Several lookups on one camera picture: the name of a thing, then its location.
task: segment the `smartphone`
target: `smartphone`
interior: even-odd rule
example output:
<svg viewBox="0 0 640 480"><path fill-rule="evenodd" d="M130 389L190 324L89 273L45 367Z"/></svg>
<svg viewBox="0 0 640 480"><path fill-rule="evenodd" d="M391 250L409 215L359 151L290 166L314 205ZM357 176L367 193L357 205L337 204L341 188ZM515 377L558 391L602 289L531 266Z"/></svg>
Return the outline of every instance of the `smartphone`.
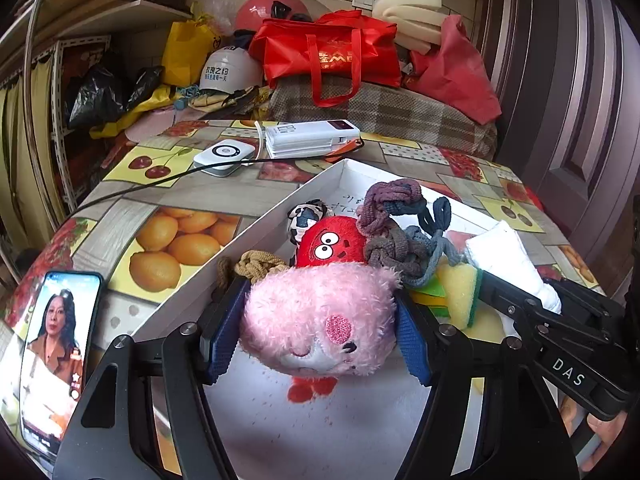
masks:
<svg viewBox="0 0 640 480"><path fill-rule="evenodd" d="M52 270L38 293L22 356L20 430L50 460L82 393L101 292L100 274Z"/></svg>

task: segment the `red bag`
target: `red bag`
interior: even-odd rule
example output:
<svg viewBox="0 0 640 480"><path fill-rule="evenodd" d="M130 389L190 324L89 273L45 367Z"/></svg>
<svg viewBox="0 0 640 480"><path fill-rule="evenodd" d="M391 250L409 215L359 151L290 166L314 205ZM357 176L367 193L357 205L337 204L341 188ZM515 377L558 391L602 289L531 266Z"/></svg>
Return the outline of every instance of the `red bag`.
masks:
<svg viewBox="0 0 640 480"><path fill-rule="evenodd" d="M356 95L361 81L400 86L395 36L395 24L363 16L361 10L330 12L315 23L268 18L249 54L262 62L272 88L279 77L310 73L314 103L329 107ZM351 91L322 99L322 72L350 76Z"/></svg>
<svg viewBox="0 0 640 480"><path fill-rule="evenodd" d="M404 80L409 90L454 107L479 124L502 113L482 57L466 38L461 16L446 17L439 49L424 56L412 50L411 61L418 76Z"/></svg>

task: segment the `white helmet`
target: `white helmet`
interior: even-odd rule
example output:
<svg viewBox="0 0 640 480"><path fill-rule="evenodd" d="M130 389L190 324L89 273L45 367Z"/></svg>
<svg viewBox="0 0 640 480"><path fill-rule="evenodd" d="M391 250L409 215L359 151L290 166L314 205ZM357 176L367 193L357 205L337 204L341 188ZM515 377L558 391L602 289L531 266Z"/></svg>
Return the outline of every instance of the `white helmet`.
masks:
<svg viewBox="0 0 640 480"><path fill-rule="evenodd" d="M204 64L200 88L232 94L252 86L262 86L262 65L237 46L215 51Z"/></svg>

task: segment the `human hand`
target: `human hand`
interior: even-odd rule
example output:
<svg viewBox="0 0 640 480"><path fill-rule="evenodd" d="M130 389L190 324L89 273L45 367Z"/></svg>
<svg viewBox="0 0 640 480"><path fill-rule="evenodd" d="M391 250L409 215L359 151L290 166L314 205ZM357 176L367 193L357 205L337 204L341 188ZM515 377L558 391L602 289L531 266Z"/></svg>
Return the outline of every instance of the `human hand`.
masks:
<svg viewBox="0 0 640 480"><path fill-rule="evenodd" d="M591 415L591 413L587 416L587 424L593 430L593 433L600 437L602 442L596 448L596 451L594 451L593 454L580 466L583 471L591 471L591 469L593 469L593 467L598 463L598 460L600 460L609 450L613 441L620 434L620 431L622 431L625 421L625 412L618 413L616 418L607 422L598 420Z"/></svg>
<svg viewBox="0 0 640 480"><path fill-rule="evenodd" d="M578 414L578 403L571 397L564 396L562 404L560 405L560 416L564 422L564 427L568 434L574 432L574 418Z"/></svg>

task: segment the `woman on screen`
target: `woman on screen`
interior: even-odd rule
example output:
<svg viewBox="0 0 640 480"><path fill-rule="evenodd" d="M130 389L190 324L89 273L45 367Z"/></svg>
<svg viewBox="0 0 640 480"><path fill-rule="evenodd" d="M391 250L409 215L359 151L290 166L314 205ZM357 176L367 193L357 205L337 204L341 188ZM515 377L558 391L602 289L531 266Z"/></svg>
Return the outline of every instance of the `woman on screen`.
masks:
<svg viewBox="0 0 640 480"><path fill-rule="evenodd" d="M75 331L74 295L64 288L49 298L38 337L27 348L42 359L51 373L71 386L71 396L77 399L82 384L82 355Z"/></svg>

